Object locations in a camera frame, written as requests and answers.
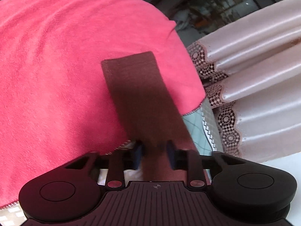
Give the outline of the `dark red long-sleeve sweater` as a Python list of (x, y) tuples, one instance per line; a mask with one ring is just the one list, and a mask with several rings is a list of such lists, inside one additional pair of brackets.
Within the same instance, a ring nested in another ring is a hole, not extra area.
[(118, 118), (130, 140), (142, 143), (145, 181), (187, 181), (171, 168), (166, 145), (194, 150), (195, 145), (160, 74), (152, 52), (104, 60), (102, 70)]

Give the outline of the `patterned bed quilt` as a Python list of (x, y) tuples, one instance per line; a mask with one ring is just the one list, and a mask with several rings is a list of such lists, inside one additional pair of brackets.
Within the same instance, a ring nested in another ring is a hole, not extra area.
[[(221, 133), (223, 124), (234, 130), (236, 115), (233, 104), (226, 104), (212, 110), (208, 99), (192, 113), (183, 116), (183, 121), (192, 137), (192, 140), (201, 155), (209, 155), (212, 151), (224, 152)], [(13, 202), (1, 208), (1, 225), (21, 225), (26, 221), (18, 202)]]

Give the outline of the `pink fleece blanket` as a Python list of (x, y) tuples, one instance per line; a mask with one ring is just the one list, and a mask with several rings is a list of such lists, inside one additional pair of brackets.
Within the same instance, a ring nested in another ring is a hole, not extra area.
[(205, 92), (175, 22), (143, 0), (1, 1), (1, 206), (21, 187), (128, 136), (101, 62), (152, 52), (179, 112)]

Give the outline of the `pink satin lace curtain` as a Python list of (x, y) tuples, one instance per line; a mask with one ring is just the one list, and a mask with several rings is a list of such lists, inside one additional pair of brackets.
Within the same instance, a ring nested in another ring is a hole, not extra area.
[(253, 12), (187, 50), (212, 110), (233, 104), (224, 153), (261, 163), (300, 152), (300, 0)]

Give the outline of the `dark window frame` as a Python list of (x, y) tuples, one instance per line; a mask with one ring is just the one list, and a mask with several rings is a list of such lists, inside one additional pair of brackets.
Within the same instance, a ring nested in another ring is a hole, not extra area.
[(144, 0), (170, 20), (188, 47), (198, 39), (282, 0)]

